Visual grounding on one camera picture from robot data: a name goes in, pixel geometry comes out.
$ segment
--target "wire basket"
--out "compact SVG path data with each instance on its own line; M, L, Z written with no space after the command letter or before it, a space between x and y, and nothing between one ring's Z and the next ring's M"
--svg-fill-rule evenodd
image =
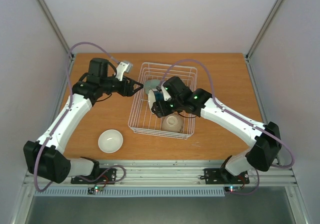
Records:
M138 82L145 83L148 80L161 80L166 70L170 67L169 64L148 63L142 64ZM166 75L165 80L173 76L178 76L191 91L196 90L197 69L195 67L175 66ZM130 117L128 121L129 127L134 133L148 134L161 137L187 139L195 132L195 118L190 118L194 115L181 112L183 118L183 130L179 133L162 131L161 126L164 118L158 118L153 114L148 106L148 96L144 89L140 90L133 100Z

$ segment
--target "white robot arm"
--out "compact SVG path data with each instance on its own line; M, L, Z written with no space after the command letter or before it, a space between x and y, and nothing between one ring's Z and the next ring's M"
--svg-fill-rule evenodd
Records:
M72 88L72 98L59 113L51 126L36 142L28 141L23 147L27 167L37 175L56 183L61 183L66 177L78 175L97 177L99 163L90 158L67 159L63 156L71 134L80 120L91 110L97 100L105 93L111 95L117 92L121 96L133 96L143 85L124 76L129 73L132 64L123 61L114 68L115 74L108 76L108 60L94 58L90 61L89 71L85 73Z
M185 111L221 125L248 145L247 150L228 157L223 163L220 171L226 183L232 177L252 168L267 171L281 148L281 144L276 140L255 128L259 127L280 138L279 128L275 123L265 125L230 109L217 99L215 103L210 93L203 89L192 92L176 76L168 79L157 90L151 90L148 99L153 102L150 106L151 112L158 117ZM249 126L228 111L249 121L253 126Z

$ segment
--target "gray wall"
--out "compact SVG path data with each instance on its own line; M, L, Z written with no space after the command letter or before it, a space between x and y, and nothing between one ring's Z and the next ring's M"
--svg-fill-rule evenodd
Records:
M36 0L0 0L0 223L9 223L27 170L24 143L50 123L64 63Z
M269 121L296 154L293 171L320 223L320 0L285 0L251 63Z
M247 52L275 0L45 0L71 46L110 52ZM97 52L90 46L76 52Z

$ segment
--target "purple cable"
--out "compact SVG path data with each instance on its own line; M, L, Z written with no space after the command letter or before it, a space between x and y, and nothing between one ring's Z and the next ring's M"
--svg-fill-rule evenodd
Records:
M256 187L251 192L249 192L249 193L225 192L225 193L242 195L242 196L248 196L248 195L255 193L258 190L259 185L260 185L260 176L259 176L258 170L255 169L255 172L256 172L256 177L257 177L258 181L256 183Z
M67 56L66 56L66 64L65 64L65 73L66 73L66 80L67 80L67 83L68 83L68 88L69 88L69 92L70 92L70 96L69 96L69 109L71 108L72 106L72 101L73 101L73 94L72 94L72 86L71 86L71 81L70 81L70 76L69 76L69 70L68 70L68 64L69 64L69 57L71 56L71 52L74 50L75 47L79 46L79 45L82 45L82 44L88 44L88 45L92 45L94 47L97 47L98 49L100 49L103 53L105 53L106 55L108 55L110 57L110 59L112 59L114 62L116 62L117 64L119 64L119 61L116 60L114 57L112 57L107 51L105 51L103 48L101 48L99 45L95 44L95 43L91 43L91 42L79 42L79 43L76 43L74 46L72 46L68 53L67 53ZM59 118L59 120L57 121L57 123L55 124L55 126L52 128L52 130L50 131L49 133L49 136L52 136L53 133L55 132L55 130L58 128L59 124L62 122L62 120L65 118L65 116L67 115L67 113L69 112L69 109L67 109L63 114L62 116ZM38 167L39 167L39 162L40 162L40 157L41 157L41 154L42 152L44 151L45 149L45 146L46 144L48 143L48 141L50 140L50 137L47 137L44 141L44 143L42 144L39 152L38 152L38 155L36 156L36 159L35 159L35 164L34 164L34 170L33 170L33 182L34 182L34 187L35 189L42 193L44 192L50 185L52 182L49 182L45 188L43 189L40 189L39 188L39 185L38 185Z
M296 159L295 159L294 154L292 153L292 151L290 150L290 148L289 148L289 146L288 146L287 144L285 144L282 140L280 140L279 138L277 138L275 135L267 132L266 130L264 130L264 129L260 128L260 127L255 126L255 125L252 124L251 122L243 119L242 117L240 117L240 116L238 116L237 114L235 114L235 113L233 113L233 112L225 109L225 108L222 107L220 104L218 104L218 102L216 101L216 96L215 96L215 94L214 94L214 93L215 93L215 89L214 89L214 87L213 87L213 86L214 86L214 82L213 82L213 80L212 80L212 77L211 77L211 75L210 75L210 72L209 72L209 70L204 66L204 64L202 64L201 62L199 62L199 61L197 61L197 60L194 60L194 59L183 59L183 60L180 60L180 61L176 62L175 64L171 65L171 66L167 69L167 71L164 73L164 76L162 77L159 86L162 85L162 83L163 83L164 80L165 80L164 78L165 78L166 75L170 72L170 70L171 70L174 66L176 66L177 64L182 63L182 62L194 62L194 63L197 63L197 64L199 64L199 65L205 70L205 72L206 72L206 74L207 74L207 76L208 76L209 82L210 82L211 93L212 93L212 100L213 100L214 104L215 104L218 108L220 108L222 111L230 114L231 116L239 119L240 121L246 123L247 125L251 126L253 129L257 129L257 130L259 130L260 132L268 135L269 137L273 138L274 140L276 140L277 142L279 142L281 145L283 145L283 146L285 147L285 149L286 149L286 150L290 153L290 155L291 155L291 163L288 164L288 165L283 165L283 166L271 165L272 167L286 169L286 168L291 168L291 167L294 165Z
M108 182L108 184L113 184L113 183L120 182L120 181L122 181L122 180L126 177L127 171L126 171L126 169L125 169L123 166L121 166L121 165L113 165L113 166L105 169L104 172L101 173L100 176L98 176L98 177L97 177L96 179L94 179L94 180L90 180L90 179L85 178L85 177L83 177L83 176L77 176L77 177L78 177L78 178L81 178L82 180L85 180L85 181L87 181L87 182L89 182L89 183L94 183L94 182L96 182L97 180L99 180L99 178L101 178L101 177L102 177L107 171L109 171L111 168L121 168L121 169L123 170L123 176L122 176L121 178L119 178L118 180Z

